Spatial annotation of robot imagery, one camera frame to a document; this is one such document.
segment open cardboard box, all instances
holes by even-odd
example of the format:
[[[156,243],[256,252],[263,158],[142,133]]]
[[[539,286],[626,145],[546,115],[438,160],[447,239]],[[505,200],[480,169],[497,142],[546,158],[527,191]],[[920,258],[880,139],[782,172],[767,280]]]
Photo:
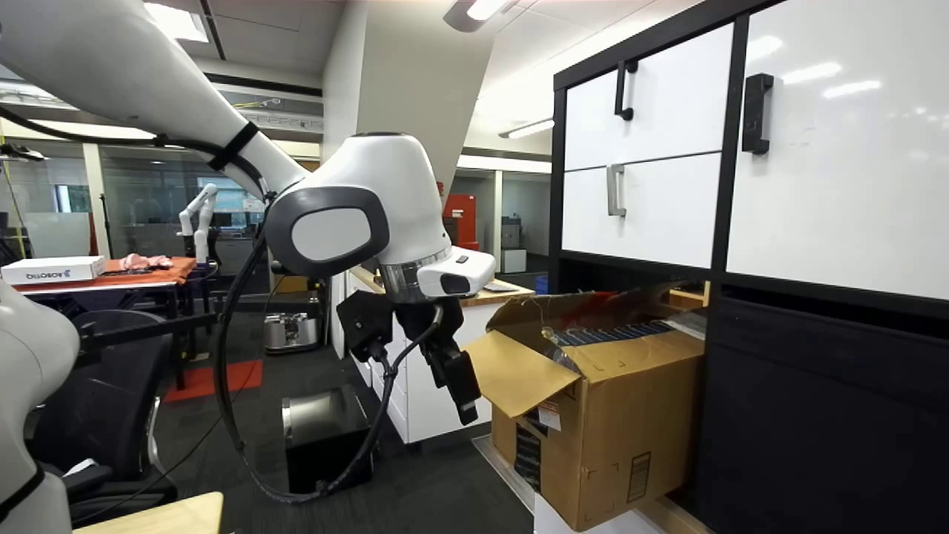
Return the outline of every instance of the open cardboard box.
[[[578,531],[686,483],[702,341],[662,295],[521,296],[465,347],[496,448]]]

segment cabinet handle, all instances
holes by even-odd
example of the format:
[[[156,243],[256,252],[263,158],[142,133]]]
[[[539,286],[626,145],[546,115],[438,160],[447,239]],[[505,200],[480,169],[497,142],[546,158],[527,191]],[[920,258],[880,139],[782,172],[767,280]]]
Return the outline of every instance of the cabinet handle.
[[[767,156],[767,111],[772,111],[772,74],[754,74],[745,80],[745,127],[742,127],[742,153]]]
[[[632,121],[634,111],[626,107],[626,78],[638,72],[634,61],[621,62],[618,68],[618,95],[613,95],[613,115],[621,115],[622,121]]]
[[[621,200],[622,176],[626,176],[622,166],[609,166],[606,169],[606,213],[609,218],[621,218],[621,221],[626,221],[626,209],[622,209],[622,200]]]

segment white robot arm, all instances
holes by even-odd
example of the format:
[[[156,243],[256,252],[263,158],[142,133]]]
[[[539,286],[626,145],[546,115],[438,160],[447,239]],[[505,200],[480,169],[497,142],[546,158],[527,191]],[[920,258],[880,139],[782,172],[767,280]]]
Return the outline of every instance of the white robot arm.
[[[0,62],[81,111],[222,148],[211,166],[248,194],[272,200],[263,231],[269,252],[288,270],[330,277],[376,258],[386,295],[400,307],[475,295],[496,273],[493,256],[451,247],[437,179],[417,139],[354,136],[309,176],[204,80],[189,56],[147,22],[140,0],[0,0]],[[66,317],[35,313],[0,282],[0,347],[0,506],[16,506],[0,534],[67,531],[57,480],[44,479],[30,491],[35,466],[24,451],[20,423],[66,381],[78,338]]]
[[[185,210],[177,213],[177,239],[189,239],[196,243],[196,262],[208,264],[211,262],[211,218],[214,218],[214,200],[217,200],[217,187],[208,184],[198,191],[196,200],[189,200],[185,204]]]

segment office chair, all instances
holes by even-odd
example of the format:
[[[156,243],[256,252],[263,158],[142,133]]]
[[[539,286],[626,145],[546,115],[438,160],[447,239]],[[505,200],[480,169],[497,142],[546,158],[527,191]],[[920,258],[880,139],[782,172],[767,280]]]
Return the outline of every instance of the office chair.
[[[153,326],[162,317],[97,308],[73,323],[103,336]],[[177,498],[174,488],[147,463],[150,408],[171,365],[171,350],[171,332],[94,347],[94,356],[82,354],[66,387],[44,405],[30,443],[33,455],[59,473],[94,460],[94,466],[61,479],[73,526]]]

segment cabinet door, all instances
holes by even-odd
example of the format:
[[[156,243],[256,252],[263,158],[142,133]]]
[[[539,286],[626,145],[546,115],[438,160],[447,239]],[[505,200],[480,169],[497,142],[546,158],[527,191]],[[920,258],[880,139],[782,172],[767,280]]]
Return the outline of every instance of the cabinet door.
[[[626,74],[613,114],[618,72],[566,93],[566,169],[721,153],[732,28],[652,53]]]
[[[609,218],[609,172],[564,176],[564,252],[680,268],[712,264],[717,156],[622,166],[621,210]]]
[[[747,89],[766,130],[742,142],[767,156],[738,156],[729,273],[949,299],[945,19],[941,0],[754,16],[747,74],[773,86],[763,107]]]

